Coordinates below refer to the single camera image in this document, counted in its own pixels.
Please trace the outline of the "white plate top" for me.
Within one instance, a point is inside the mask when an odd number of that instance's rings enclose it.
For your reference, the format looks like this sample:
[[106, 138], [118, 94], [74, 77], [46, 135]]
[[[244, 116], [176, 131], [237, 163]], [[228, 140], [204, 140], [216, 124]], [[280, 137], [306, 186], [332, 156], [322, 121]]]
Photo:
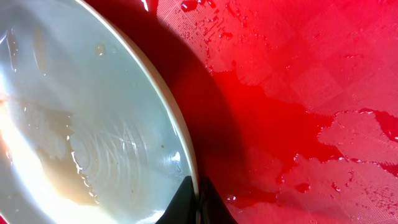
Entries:
[[155, 223], [184, 180], [187, 126], [140, 48], [84, 1], [1, 2], [1, 217]]

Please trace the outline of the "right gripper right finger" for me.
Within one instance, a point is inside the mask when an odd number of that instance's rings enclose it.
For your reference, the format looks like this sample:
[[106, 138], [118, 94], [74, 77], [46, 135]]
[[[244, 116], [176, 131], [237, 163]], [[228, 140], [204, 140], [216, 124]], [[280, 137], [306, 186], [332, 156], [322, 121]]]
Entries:
[[199, 206], [201, 224], [237, 224], [208, 177], [200, 181]]

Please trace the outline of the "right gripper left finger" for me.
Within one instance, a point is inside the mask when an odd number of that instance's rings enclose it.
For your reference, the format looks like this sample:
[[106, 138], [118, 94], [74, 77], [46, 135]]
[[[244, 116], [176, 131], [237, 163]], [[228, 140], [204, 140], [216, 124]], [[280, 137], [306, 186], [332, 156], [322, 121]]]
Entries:
[[155, 224], [196, 224], [197, 201], [191, 176], [186, 176]]

